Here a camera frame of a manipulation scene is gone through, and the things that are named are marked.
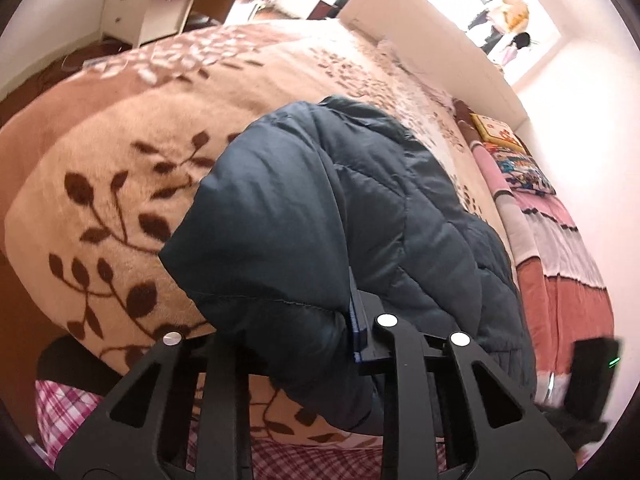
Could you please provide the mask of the dark teal quilted jacket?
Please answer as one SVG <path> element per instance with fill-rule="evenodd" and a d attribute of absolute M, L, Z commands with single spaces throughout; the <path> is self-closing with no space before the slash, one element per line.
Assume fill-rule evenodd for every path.
<path fill-rule="evenodd" d="M 383 430 L 382 382 L 358 373 L 356 290 L 423 333 L 469 334 L 525 392 L 532 338 L 496 231 L 395 118 L 342 96 L 252 122 L 201 180 L 160 261 L 250 369 L 347 432 Z"/>

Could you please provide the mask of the yellow cartoon pillow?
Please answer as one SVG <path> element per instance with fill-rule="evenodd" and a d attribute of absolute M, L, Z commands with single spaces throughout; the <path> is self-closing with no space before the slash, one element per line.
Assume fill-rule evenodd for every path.
<path fill-rule="evenodd" d="M 472 122 L 484 142 L 526 154 L 526 149 L 508 124 L 481 114 L 471 114 Z"/>

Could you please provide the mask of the dark wooden nightstand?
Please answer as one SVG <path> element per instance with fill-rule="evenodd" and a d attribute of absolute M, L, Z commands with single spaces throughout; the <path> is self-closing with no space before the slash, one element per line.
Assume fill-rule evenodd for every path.
<path fill-rule="evenodd" d="M 325 20 L 326 18 L 336 18 L 349 0 L 335 0 L 334 3 L 327 3 L 319 0 L 308 15 L 309 21 Z"/>

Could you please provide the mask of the white crumpled cloth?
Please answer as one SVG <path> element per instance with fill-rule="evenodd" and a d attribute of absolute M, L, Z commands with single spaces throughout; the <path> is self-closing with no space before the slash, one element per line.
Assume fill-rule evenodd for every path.
<path fill-rule="evenodd" d="M 378 52 L 379 55 L 384 56 L 387 61 L 390 61 L 393 65 L 401 68 L 409 74 L 421 73 L 420 68 L 416 66 L 416 64 L 400 53 L 399 48 L 393 43 L 393 41 L 386 38 L 378 40 L 378 43 L 376 44 L 376 52 Z"/>

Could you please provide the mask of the white desk with drawers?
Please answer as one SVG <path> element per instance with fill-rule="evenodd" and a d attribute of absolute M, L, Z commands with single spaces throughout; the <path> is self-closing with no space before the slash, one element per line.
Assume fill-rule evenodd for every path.
<path fill-rule="evenodd" d="M 100 37 L 133 48 L 194 30 L 254 18 L 264 0 L 104 0 Z"/>

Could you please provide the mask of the hanging clothes at window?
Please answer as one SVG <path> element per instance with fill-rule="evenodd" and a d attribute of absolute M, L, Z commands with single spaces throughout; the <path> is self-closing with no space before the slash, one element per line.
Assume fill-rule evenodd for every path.
<path fill-rule="evenodd" d="M 532 45 L 527 31 L 529 8 L 523 0 L 491 1 L 466 29 L 466 36 L 489 61 L 504 68 Z"/>

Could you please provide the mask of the beige leaf-pattern bed blanket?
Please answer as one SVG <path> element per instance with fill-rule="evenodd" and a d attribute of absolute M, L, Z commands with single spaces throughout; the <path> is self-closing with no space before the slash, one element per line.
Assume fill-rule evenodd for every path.
<path fill-rule="evenodd" d="M 85 68 L 17 113 L 1 131 L 1 232 L 10 265 L 53 323 L 119 373 L 170 330 L 216 330 L 160 251 L 232 140 L 285 105 L 330 96 L 374 106 L 409 129 L 511 260 L 450 94 L 340 24 L 303 22 L 189 32 Z M 250 395 L 257 439 L 345 448 L 373 442 L 308 412 L 266 376 L 250 378 Z"/>

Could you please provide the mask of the blue cartoon pillow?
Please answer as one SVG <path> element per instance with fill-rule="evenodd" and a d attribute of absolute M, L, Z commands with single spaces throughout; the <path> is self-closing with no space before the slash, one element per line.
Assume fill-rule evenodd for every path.
<path fill-rule="evenodd" d="M 488 142 L 484 143 L 484 148 L 491 154 L 512 190 L 539 196 L 556 194 L 549 179 L 529 154 Z"/>

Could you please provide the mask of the pink and red striped quilt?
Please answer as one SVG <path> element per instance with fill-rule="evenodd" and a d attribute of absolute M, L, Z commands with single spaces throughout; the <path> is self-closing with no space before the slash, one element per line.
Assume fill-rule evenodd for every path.
<path fill-rule="evenodd" d="M 614 314 L 597 263 L 558 194 L 512 190 L 475 128 L 472 110 L 454 100 L 454 118 L 488 186 L 515 264 L 536 356 L 536 400 L 558 406 L 578 340 L 614 335 Z"/>

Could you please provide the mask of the pink plaid clothing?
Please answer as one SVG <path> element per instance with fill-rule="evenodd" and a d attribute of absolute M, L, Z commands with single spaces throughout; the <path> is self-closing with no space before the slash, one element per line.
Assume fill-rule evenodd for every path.
<path fill-rule="evenodd" d="M 311 448 L 248 434 L 239 378 L 218 386 L 226 408 L 191 429 L 186 389 L 158 377 L 125 378 L 107 396 L 38 380 L 37 420 L 47 464 L 66 479 L 384 479 L 382 448 Z"/>

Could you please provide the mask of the white wooden headboard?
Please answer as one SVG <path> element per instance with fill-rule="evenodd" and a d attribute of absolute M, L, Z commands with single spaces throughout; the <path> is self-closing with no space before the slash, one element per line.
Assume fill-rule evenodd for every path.
<path fill-rule="evenodd" d="M 472 110 L 513 129 L 528 121 L 498 68 L 427 0 L 348 0 L 338 19 L 373 41 L 390 40 L 420 75 Z"/>

